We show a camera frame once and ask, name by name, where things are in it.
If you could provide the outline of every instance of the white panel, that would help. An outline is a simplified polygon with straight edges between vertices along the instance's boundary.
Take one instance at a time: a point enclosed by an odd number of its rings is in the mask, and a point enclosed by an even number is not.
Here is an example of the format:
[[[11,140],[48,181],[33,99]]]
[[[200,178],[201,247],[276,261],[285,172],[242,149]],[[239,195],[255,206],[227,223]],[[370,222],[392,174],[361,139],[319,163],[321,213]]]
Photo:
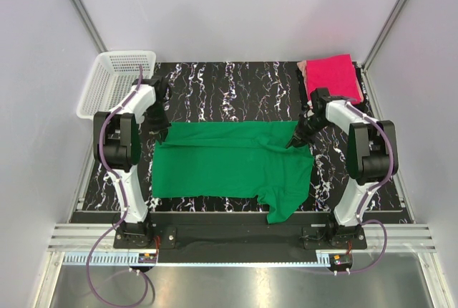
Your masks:
[[[457,0],[410,0],[369,74],[396,124],[399,167],[458,302]]]
[[[75,114],[95,48],[69,0],[0,0],[0,307],[28,307],[69,212],[90,124]]]
[[[111,50],[158,61],[365,59],[396,0],[83,0]]]

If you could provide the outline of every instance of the reflective floor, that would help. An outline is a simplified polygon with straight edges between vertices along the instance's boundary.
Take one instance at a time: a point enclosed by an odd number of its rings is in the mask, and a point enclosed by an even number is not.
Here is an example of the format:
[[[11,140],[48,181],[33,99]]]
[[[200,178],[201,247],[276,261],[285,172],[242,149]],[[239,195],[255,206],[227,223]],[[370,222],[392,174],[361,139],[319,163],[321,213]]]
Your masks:
[[[371,262],[355,255],[355,267]],[[114,304],[131,304],[145,287],[141,278],[118,266],[93,266],[98,292]],[[329,276],[321,269],[157,267],[147,274],[155,286],[154,307],[433,307],[418,259],[387,254],[371,271]],[[151,307],[152,294],[139,307]],[[89,293],[83,266],[63,266],[51,307],[107,307]]]

